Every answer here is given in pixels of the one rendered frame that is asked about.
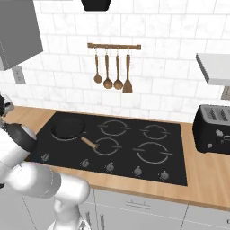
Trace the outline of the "large wooden spoon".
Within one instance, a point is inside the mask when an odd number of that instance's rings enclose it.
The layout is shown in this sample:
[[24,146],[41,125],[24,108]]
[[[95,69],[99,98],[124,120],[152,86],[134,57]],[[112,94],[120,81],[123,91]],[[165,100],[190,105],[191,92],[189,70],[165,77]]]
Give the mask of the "large wooden spoon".
[[116,90],[121,90],[123,87],[123,83],[119,79],[119,55],[116,56],[116,69],[117,69],[117,78],[113,83],[113,86]]

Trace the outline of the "wooden spatula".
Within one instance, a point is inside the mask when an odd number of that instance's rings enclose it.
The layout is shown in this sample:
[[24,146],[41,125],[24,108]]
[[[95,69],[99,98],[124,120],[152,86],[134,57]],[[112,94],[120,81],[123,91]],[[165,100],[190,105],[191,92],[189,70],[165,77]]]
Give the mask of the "wooden spatula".
[[133,92],[132,84],[129,80],[129,66],[130,66],[130,55],[127,54],[126,55],[126,81],[123,85],[123,90],[122,90],[122,92],[124,92],[124,93],[132,93]]

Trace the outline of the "wooden ladle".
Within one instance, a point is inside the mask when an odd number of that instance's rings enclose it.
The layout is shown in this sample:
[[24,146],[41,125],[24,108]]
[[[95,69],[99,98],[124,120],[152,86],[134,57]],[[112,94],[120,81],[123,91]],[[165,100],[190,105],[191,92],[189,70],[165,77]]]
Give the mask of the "wooden ladle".
[[106,89],[112,88],[112,81],[109,78],[109,55],[105,54],[105,67],[106,67],[106,79],[103,82],[103,86]]

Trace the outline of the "small wooden spoon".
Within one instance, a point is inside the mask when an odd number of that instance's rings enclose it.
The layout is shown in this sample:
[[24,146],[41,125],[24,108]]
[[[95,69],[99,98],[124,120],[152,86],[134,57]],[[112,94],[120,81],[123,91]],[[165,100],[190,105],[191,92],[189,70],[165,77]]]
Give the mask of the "small wooden spoon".
[[96,66],[96,74],[93,80],[95,83],[100,84],[102,82],[102,77],[99,74],[98,55],[95,55],[95,66]]

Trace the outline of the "black hob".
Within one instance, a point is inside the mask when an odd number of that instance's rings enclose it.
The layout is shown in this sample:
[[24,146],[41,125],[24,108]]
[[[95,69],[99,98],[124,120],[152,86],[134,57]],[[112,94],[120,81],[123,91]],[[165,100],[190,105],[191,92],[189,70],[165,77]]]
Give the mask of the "black hob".
[[[51,127],[60,119],[77,118],[85,123],[83,135],[97,145],[92,149],[79,138],[57,140]],[[41,157],[49,154],[48,161]],[[141,119],[121,119],[57,111],[37,134],[36,149],[30,154],[32,162],[94,173],[107,173],[148,181],[160,181],[185,186],[187,176],[181,140],[181,126],[176,123]],[[89,160],[83,168],[81,162]],[[113,163],[111,172],[106,166]],[[142,174],[134,170],[140,167]],[[167,171],[163,180],[160,173]]]

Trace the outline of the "black toaster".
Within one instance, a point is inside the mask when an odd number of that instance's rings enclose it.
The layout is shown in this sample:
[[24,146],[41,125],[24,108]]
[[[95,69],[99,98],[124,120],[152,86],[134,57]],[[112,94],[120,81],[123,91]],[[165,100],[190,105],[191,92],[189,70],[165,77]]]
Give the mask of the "black toaster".
[[230,106],[201,104],[192,133],[199,152],[230,155]]

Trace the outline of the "grey drawer front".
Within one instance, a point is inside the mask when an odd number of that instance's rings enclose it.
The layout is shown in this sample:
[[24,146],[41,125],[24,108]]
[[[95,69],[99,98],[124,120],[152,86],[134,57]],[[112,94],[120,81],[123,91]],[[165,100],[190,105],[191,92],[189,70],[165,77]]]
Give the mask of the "grey drawer front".
[[181,230],[230,230],[230,211],[188,206]]
[[[150,199],[140,196],[123,194],[106,190],[94,190],[94,197],[97,205],[104,205],[111,208],[123,208],[130,211],[137,211],[146,214],[183,219],[187,206],[184,204],[165,201],[160,199]],[[126,206],[126,201],[133,200],[136,203],[146,203],[151,209],[142,209]]]

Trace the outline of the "grey cupboard door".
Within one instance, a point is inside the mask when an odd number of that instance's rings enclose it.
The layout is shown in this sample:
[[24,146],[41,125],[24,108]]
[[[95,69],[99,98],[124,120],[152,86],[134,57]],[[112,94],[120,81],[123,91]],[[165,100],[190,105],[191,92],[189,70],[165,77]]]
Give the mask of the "grey cupboard door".
[[105,230],[181,230],[182,225],[180,219],[104,205],[97,205],[96,212],[99,230],[101,230],[100,214],[104,214]]
[[[32,222],[35,225],[36,230],[48,230],[50,225],[55,221],[55,212],[54,212],[54,199],[39,199],[39,198],[30,198],[23,196],[22,197],[25,206],[31,216]],[[95,205],[92,203],[83,203],[79,206],[81,215],[86,220],[85,213],[90,212],[91,220],[91,229],[98,230],[96,214],[95,214]]]

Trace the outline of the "black range hood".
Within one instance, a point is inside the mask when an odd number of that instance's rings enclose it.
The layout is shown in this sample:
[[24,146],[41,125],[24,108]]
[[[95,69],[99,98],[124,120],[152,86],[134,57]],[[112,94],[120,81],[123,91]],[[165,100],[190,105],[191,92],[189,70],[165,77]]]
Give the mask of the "black range hood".
[[111,0],[81,0],[86,12],[106,12]]

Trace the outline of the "wooden utensil rail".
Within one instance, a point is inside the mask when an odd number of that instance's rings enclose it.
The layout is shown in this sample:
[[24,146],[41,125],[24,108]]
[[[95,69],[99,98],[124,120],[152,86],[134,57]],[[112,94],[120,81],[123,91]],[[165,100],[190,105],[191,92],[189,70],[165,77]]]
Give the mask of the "wooden utensil rail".
[[141,50],[141,45],[120,45],[120,44],[96,44],[87,43],[89,49],[135,49]]

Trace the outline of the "grey wall socket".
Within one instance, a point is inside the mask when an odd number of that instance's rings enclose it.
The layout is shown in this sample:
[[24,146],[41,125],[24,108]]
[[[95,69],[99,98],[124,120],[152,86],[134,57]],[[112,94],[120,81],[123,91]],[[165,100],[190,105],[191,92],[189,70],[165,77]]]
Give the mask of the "grey wall socket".
[[23,75],[22,68],[20,66],[15,66],[13,68],[13,77],[17,84],[26,84],[25,78]]
[[230,101],[230,86],[224,87],[221,99]]

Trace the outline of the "white wall shelf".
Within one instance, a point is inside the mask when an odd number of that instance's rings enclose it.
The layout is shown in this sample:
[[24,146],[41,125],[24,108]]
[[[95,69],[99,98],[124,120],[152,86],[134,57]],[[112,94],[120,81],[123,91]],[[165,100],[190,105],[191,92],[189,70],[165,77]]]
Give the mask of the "white wall shelf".
[[230,54],[197,53],[196,60],[207,84],[230,86]]

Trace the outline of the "grey wall cupboard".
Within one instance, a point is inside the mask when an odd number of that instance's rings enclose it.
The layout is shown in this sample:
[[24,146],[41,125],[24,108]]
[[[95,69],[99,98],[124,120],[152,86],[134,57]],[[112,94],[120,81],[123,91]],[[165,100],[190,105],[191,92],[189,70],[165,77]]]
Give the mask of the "grey wall cupboard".
[[43,51],[32,0],[0,0],[0,71]]

